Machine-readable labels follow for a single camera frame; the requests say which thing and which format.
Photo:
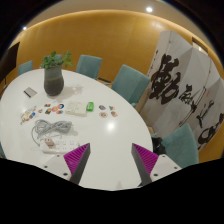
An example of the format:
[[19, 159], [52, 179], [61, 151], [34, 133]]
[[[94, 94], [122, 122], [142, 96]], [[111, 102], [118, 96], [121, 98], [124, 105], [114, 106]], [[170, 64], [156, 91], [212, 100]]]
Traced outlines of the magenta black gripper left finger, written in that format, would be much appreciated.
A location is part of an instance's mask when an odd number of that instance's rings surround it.
[[43, 169], [78, 185], [90, 156], [90, 144], [84, 144], [70, 152], [56, 154], [49, 159]]

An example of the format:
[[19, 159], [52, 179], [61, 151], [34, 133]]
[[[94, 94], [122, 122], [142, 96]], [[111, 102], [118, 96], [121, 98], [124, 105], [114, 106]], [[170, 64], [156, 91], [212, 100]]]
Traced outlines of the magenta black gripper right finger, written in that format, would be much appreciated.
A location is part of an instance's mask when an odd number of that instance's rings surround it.
[[141, 186], [181, 170], [181, 167], [166, 154], [157, 155], [135, 143], [132, 144], [131, 153], [141, 178]]

